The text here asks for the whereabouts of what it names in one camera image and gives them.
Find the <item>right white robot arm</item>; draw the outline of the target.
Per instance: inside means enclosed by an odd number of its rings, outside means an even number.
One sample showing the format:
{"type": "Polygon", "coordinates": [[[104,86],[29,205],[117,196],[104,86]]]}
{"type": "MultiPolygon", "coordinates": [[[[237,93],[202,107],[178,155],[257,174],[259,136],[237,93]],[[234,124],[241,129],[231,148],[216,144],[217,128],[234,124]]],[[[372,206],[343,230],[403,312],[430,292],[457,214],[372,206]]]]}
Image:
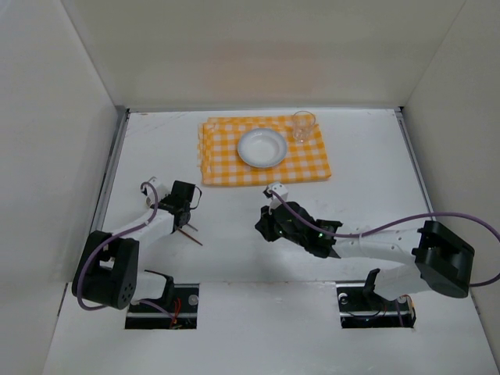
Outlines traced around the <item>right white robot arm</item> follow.
{"type": "Polygon", "coordinates": [[[369,272],[364,285],[368,295],[392,301],[421,291],[451,298],[469,294],[473,247],[438,221],[427,220],[416,229],[347,237],[337,232],[341,226],[339,221],[316,220],[298,203],[289,202],[274,208],[263,206],[255,228],[268,242],[283,238],[321,259],[395,262],[395,268],[369,272]]]}

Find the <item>white round bowl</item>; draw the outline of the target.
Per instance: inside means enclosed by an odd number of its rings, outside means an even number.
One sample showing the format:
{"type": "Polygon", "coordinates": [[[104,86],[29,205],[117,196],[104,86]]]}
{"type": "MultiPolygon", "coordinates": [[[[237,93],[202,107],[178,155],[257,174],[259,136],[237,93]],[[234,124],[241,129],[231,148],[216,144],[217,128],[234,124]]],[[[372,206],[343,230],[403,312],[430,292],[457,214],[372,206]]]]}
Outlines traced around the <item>white round bowl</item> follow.
{"type": "Polygon", "coordinates": [[[286,157],[288,144],[275,130],[256,128],[244,133],[237,143],[237,153],[249,166],[266,169],[280,164],[286,157]]]}

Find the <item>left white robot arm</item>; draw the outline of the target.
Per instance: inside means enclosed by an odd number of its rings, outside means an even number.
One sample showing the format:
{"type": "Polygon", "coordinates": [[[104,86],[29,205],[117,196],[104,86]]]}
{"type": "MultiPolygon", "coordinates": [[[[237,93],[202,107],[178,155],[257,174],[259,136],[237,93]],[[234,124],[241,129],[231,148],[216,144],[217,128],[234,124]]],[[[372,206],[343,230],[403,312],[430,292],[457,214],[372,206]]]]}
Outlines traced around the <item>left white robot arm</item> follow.
{"type": "Polygon", "coordinates": [[[156,177],[140,186],[146,212],[113,231],[92,231],[72,282],[72,294],[87,311],[122,310],[144,304],[165,312],[173,303],[173,278],[145,269],[147,251],[157,241],[189,224],[202,196],[194,184],[176,180],[171,188],[156,177]]]}

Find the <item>clear plastic cup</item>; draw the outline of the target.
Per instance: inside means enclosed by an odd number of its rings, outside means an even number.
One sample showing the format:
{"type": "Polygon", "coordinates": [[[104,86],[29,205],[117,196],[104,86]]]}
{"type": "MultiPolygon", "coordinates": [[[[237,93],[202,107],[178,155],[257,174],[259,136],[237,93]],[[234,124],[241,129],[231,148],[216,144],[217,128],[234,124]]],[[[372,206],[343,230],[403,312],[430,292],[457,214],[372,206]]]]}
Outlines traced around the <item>clear plastic cup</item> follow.
{"type": "Polygon", "coordinates": [[[309,111],[298,111],[292,116],[292,136],[297,142],[305,142],[316,126],[316,116],[309,111]]]}

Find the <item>yellow white checkered cloth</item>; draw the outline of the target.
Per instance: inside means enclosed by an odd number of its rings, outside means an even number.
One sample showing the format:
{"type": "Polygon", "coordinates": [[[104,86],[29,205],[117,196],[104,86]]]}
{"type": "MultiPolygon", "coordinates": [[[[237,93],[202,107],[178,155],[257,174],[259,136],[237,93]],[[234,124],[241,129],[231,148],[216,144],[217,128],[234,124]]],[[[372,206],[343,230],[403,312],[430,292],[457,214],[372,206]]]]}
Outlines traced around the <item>yellow white checkered cloth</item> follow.
{"type": "Polygon", "coordinates": [[[316,182],[332,176],[316,117],[210,117],[198,126],[204,185],[244,187],[316,182]]]}

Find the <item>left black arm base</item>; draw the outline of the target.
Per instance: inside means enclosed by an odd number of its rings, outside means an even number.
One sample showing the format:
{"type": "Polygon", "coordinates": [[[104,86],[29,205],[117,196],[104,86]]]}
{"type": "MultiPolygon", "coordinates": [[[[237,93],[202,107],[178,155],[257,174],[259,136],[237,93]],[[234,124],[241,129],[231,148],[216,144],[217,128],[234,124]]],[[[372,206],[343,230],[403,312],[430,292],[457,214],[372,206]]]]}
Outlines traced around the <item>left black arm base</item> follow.
{"type": "Polygon", "coordinates": [[[166,278],[166,287],[158,299],[130,305],[126,330],[195,330],[198,322],[199,284],[178,284],[166,278]]]}

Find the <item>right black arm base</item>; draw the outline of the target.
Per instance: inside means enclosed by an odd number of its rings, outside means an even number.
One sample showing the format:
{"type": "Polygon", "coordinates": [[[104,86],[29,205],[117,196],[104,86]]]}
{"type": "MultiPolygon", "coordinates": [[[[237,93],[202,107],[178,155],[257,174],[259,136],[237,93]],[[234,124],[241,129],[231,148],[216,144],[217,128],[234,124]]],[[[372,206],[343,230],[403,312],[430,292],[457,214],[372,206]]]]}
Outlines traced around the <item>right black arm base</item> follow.
{"type": "Polygon", "coordinates": [[[408,295],[389,301],[374,293],[380,269],[369,272],[365,281],[336,283],[341,327],[344,329],[414,328],[416,311],[408,295]]]}

